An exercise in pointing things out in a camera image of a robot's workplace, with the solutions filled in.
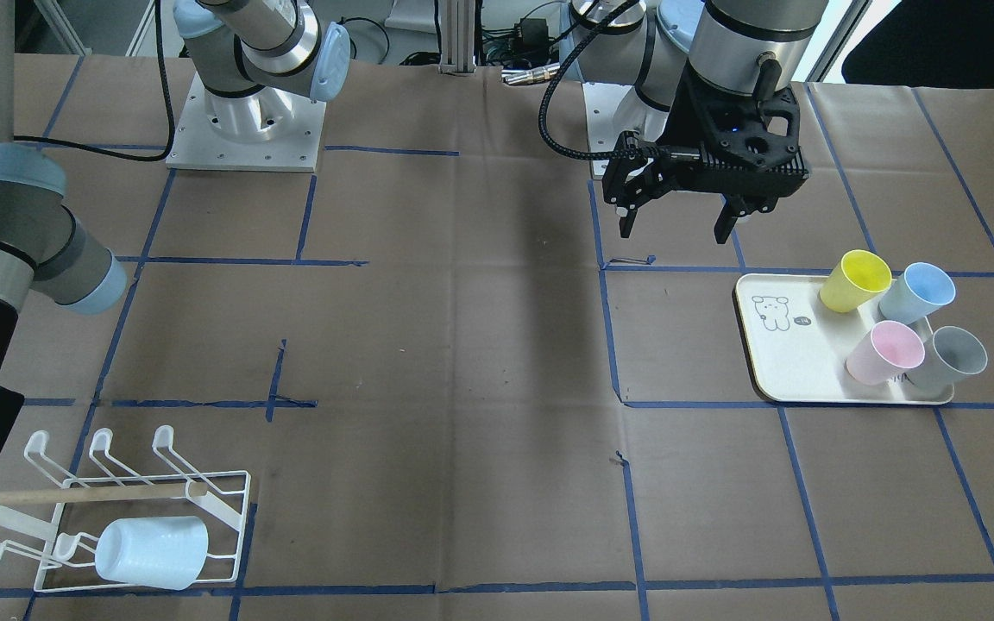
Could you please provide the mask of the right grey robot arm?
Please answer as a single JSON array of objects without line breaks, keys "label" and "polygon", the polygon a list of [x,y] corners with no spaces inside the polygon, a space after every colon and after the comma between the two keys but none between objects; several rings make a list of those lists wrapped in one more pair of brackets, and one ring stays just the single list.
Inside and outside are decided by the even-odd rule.
[{"label": "right grey robot arm", "polygon": [[[0,1],[0,370],[31,291],[84,315],[103,313],[125,291],[113,252],[64,204],[66,173],[15,134],[15,5]],[[216,98],[254,101],[262,91],[328,102],[342,90],[351,44],[339,23],[307,1],[178,1],[174,23]],[[0,453],[24,404],[0,386]]]}]

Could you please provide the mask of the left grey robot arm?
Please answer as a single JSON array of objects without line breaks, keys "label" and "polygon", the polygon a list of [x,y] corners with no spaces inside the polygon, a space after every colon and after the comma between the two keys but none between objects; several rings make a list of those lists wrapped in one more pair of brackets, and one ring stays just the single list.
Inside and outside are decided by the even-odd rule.
[{"label": "left grey robot arm", "polygon": [[714,237],[808,180],[790,79],[824,1],[569,1],[560,68],[583,83],[591,160],[631,235],[644,204],[719,194]]}]

